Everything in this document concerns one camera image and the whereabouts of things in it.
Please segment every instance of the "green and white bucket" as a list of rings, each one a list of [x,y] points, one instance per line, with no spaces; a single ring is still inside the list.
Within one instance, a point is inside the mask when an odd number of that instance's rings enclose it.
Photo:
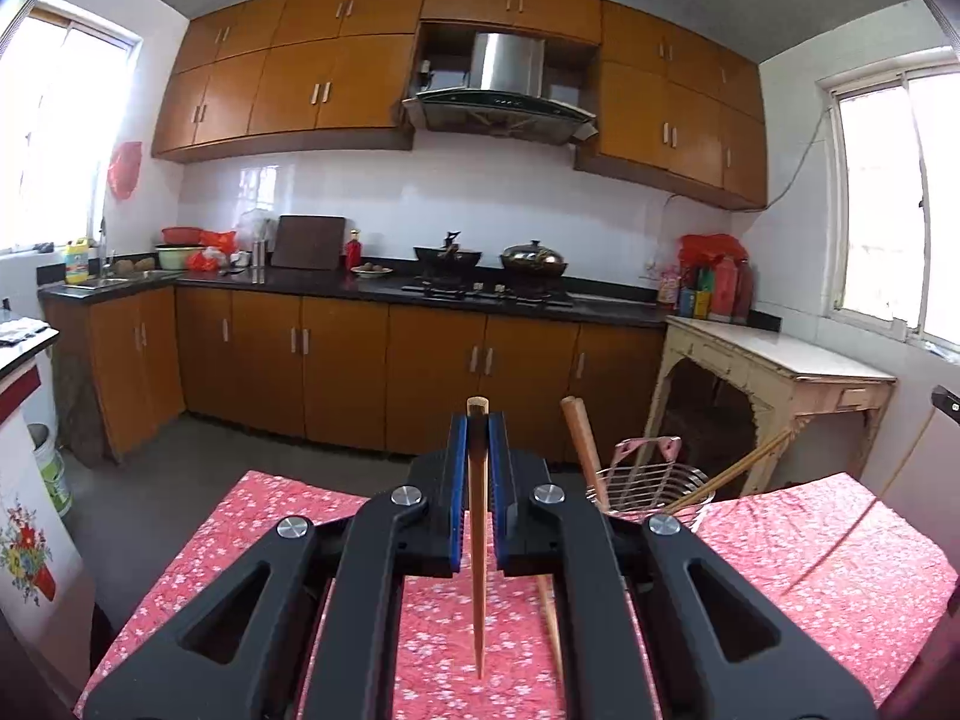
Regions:
[[[56,513],[63,517],[73,506],[73,493],[70,493],[64,474],[64,458],[56,451],[50,428],[39,422],[31,422],[27,428],[34,440],[34,458],[47,487],[47,494],[50,495]]]

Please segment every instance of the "gray floor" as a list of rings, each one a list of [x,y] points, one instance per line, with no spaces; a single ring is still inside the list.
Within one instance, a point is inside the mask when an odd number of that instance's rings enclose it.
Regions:
[[[299,445],[182,416],[122,467],[90,470],[67,456],[74,493],[66,525],[119,629],[170,560],[251,469],[342,493],[373,495],[406,479],[406,459]]]

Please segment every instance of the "brown cutting board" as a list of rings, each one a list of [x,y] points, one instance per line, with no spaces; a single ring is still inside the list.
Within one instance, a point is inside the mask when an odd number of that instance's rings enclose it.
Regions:
[[[271,265],[334,271],[340,265],[346,226],[343,217],[280,217]]]

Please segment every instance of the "floral tablecloth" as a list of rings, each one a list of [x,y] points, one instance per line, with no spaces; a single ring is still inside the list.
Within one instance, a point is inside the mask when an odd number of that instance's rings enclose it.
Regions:
[[[880,704],[937,624],[956,582],[941,550],[876,504],[822,565],[810,567],[870,502],[837,474],[789,490],[712,504],[698,535],[861,680]],[[363,498],[248,472],[184,546],[113,642],[90,689],[285,514],[326,522]],[[473,666],[469,551],[452,580],[411,578],[403,595],[397,720],[550,720],[563,717],[533,579],[493,570],[487,657]]]

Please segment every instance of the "metal bolt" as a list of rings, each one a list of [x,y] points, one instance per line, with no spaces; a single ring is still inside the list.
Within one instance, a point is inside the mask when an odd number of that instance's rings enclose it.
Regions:
[[[419,488],[415,488],[414,485],[401,485],[390,493],[390,500],[397,504],[397,506],[414,506],[415,504],[419,504],[423,499],[424,494],[419,491]]]
[[[554,504],[562,502],[566,495],[558,485],[537,485],[534,487],[534,498],[541,503]]]
[[[674,533],[680,533],[680,520],[677,517],[671,517],[670,514],[654,514],[648,521],[650,530],[658,536],[673,536]]]
[[[303,538],[309,527],[303,517],[283,517],[277,522],[277,533],[280,538]]]

